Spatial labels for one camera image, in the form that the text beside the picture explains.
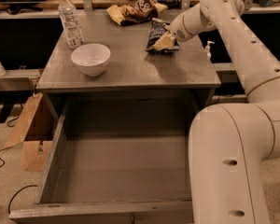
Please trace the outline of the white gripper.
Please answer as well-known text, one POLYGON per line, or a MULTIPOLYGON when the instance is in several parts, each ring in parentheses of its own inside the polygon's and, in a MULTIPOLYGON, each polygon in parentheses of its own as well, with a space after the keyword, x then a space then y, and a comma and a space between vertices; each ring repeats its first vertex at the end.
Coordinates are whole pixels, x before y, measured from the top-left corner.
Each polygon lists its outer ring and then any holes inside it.
POLYGON ((171 24, 164 24, 166 31, 153 45, 154 50, 169 49, 179 42, 186 42, 207 30, 209 20, 199 9, 189 9, 179 14, 171 24))

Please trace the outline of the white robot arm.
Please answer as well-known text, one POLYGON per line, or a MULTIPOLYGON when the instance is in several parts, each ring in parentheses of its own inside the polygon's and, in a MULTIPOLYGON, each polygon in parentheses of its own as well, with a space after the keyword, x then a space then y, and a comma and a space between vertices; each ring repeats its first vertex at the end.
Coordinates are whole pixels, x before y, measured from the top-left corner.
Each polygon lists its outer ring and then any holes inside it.
POLYGON ((218 30, 245 103, 210 105, 189 130, 194 224, 270 224, 260 165, 280 158, 280 62, 243 22, 243 0, 200 0, 170 33, 185 42, 218 30))

